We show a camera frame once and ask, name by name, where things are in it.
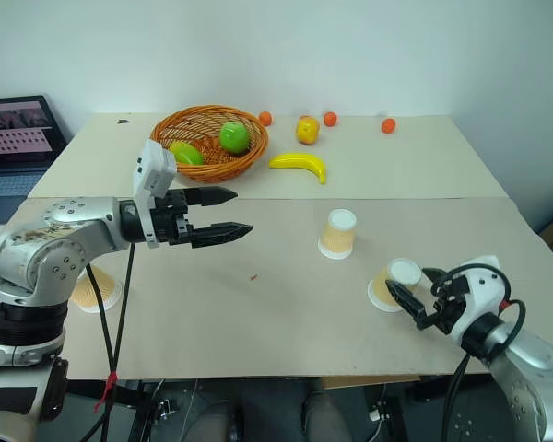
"paper cup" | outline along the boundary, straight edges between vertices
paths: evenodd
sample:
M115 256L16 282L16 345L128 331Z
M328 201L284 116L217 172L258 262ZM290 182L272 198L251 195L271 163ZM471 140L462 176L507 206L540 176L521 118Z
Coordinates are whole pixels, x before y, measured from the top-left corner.
M100 294L102 295L102 305L104 309L107 310L114 306L121 298L123 284L121 284L120 281L115 281L112 277L94 265L92 266L92 272L99 285ZM77 278L76 287L74 288L70 300L87 313L99 312L99 303L96 299L96 293L86 273L86 269L84 269Z
M396 312L402 310L389 293L385 281L391 279L412 290L422 279L422 271L412 260L396 258L389 263L369 282L367 294L371 302L383 311Z
M347 209L330 212L324 232L318 240L320 252L333 260L343 260L352 253L357 217Z

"green apple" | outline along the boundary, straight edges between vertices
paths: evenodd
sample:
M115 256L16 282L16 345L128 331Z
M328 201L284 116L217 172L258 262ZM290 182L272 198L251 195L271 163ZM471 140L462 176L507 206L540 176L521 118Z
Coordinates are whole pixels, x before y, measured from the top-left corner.
M248 129L240 122L226 122L219 131L219 144L232 154L241 154L248 149Z
M189 145L184 141L172 141L172 144L168 148L174 154L174 158L177 163L186 164L205 164L203 160L203 154L201 154L196 147Z

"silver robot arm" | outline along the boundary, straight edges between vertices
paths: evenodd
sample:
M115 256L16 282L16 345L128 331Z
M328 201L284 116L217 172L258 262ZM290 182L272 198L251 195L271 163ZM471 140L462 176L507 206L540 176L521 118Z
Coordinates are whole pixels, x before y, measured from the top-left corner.
M498 259L480 257L448 273L422 271L433 282L435 312L428 315L407 288L387 281L394 299L419 329L436 326L489 368L510 405L516 442L553 442L553 345L521 329L503 348L514 325L499 318L508 300Z
M137 160L131 200L71 198L53 204L41 221L0 235L0 441L35 440L40 420L61 412L67 362L61 353L67 301L92 260L146 242L156 248L222 244L252 230L239 223L194 228L192 204L237 196L220 187L172 190L172 154L155 142Z

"laptop screen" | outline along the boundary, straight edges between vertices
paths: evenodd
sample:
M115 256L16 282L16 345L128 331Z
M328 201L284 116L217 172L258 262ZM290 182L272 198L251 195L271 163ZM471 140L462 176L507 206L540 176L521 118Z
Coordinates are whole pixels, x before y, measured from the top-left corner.
M0 169L48 168L64 147L43 96L0 99Z

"wicker basket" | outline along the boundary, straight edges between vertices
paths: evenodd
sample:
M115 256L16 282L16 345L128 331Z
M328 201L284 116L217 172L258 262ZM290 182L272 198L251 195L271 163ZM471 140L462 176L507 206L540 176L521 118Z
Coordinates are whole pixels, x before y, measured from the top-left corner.
M221 148L218 135L224 122L241 122L250 135L249 149L233 155ZM253 115L226 106L197 106L176 112L159 122L150 138L167 149L180 140L196 147L204 165L177 163L177 169L193 180L218 182L237 177L258 159L268 146L268 132Z

